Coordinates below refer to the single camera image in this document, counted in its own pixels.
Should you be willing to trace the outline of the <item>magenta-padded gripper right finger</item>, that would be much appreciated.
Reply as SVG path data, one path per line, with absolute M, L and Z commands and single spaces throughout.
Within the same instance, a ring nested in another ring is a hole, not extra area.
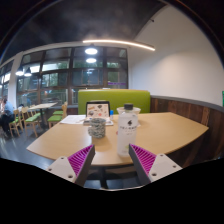
M 147 185 L 181 170 L 181 167 L 165 154 L 155 155 L 134 144 L 129 145 L 129 155 L 142 185 Z

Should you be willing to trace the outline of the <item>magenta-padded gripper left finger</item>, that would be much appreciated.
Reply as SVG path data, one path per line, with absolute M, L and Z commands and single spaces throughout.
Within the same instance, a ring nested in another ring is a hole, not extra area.
M 89 145 L 69 157 L 59 157 L 47 168 L 47 171 L 79 186 L 83 186 L 94 156 L 95 146 Z

